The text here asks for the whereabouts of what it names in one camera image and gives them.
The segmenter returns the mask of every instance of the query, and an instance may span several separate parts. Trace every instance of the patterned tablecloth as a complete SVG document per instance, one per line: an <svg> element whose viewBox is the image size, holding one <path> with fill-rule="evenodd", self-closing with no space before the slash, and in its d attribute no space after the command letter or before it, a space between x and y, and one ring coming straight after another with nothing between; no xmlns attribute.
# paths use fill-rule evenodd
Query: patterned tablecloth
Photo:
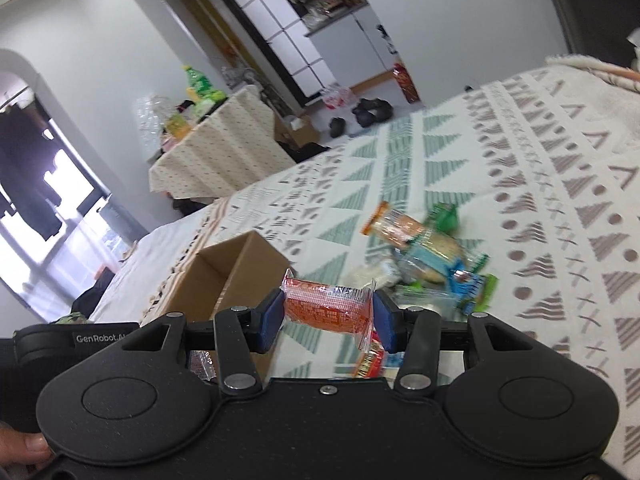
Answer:
<svg viewBox="0 0 640 480"><path fill-rule="evenodd" d="M217 198L290 168L293 160L273 140L273 121L255 86L242 89L156 161L151 191Z"/></svg>
<svg viewBox="0 0 640 480"><path fill-rule="evenodd" d="M616 113L622 103L640 107L640 95L556 66L374 128L216 202L185 235L165 274L152 267L151 276L149 265L159 263L134 254L95 319L149 322L198 248L250 229L302 277L339 284L349 270L388 251L360 234L380 200L418 219L437 202L455 203L461 243L488 253L486 270L500 279L491 314L615 391L620 422L605 459L635 480L640 152L620 147L640 126ZM168 237L171 229L159 233ZM140 250L151 254L154 240L154 234L143 239ZM154 279L145 282L145 273ZM348 335L287 323L272 374L345 377L358 356ZM440 381L460 373L461 361L441 355ZM397 365L398 358L390 357L387 366Z"/></svg>

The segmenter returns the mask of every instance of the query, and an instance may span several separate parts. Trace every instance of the countertop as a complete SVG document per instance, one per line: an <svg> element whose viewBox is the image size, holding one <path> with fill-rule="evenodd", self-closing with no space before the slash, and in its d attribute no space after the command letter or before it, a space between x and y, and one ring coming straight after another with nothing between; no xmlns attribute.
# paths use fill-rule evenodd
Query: countertop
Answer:
<svg viewBox="0 0 640 480"><path fill-rule="evenodd" d="M353 7L348 7L346 9L344 9L342 12L339 12L338 14L336 14L334 17L329 18L328 20L325 20L324 22L322 22L319 25L315 26L313 29L311 29L308 32L308 34L305 34L305 36L310 38L316 32L319 32L320 30L323 30L324 28L327 28L329 25L337 22L338 20L343 19L345 16L350 16L354 12L357 12L358 10L363 9L364 7L369 7L369 4L368 3L363 3L363 4L358 4L356 6L353 6Z"/></svg>

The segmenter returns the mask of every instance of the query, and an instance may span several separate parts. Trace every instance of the cardboard box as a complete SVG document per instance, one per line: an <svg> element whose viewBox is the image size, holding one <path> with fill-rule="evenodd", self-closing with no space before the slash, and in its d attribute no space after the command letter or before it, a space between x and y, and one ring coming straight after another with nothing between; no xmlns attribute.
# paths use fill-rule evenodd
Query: cardboard box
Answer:
<svg viewBox="0 0 640 480"><path fill-rule="evenodd" d="M257 232L201 249L177 285L162 313L183 312L188 321L213 319L232 306L256 307L280 286L289 261ZM217 363L214 352L211 353ZM252 354L264 379L271 352Z"/></svg>
<svg viewBox="0 0 640 480"><path fill-rule="evenodd" d="M279 142L286 142L294 150L299 150L310 142L318 142L320 133L313 126L311 118L304 115L300 119L302 119L304 126L292 130L276 115L273 138Z"/></svg>

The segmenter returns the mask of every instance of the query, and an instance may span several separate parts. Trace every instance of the small table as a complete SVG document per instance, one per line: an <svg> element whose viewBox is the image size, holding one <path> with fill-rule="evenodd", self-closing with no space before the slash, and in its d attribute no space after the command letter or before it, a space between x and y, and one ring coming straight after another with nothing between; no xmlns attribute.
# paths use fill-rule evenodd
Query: small table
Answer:
<svg viewBox="0 0 640 480"><path fill-rule="evenodd" d="M255 86L231 96L149 169L151 191L174 198L229 196L294 161L273 140L274 113Z"/></svg>

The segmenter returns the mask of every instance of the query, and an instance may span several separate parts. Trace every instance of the hand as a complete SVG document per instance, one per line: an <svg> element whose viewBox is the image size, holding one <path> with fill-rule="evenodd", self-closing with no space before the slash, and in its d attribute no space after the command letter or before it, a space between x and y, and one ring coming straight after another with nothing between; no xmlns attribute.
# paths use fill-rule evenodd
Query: hand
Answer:
<svg viewBox="0 0 640 480"><path fill-rule="evenodd" d="M38 465L51 457L41 433L20 433L0 428L0 467L11 464Z"/></svg>

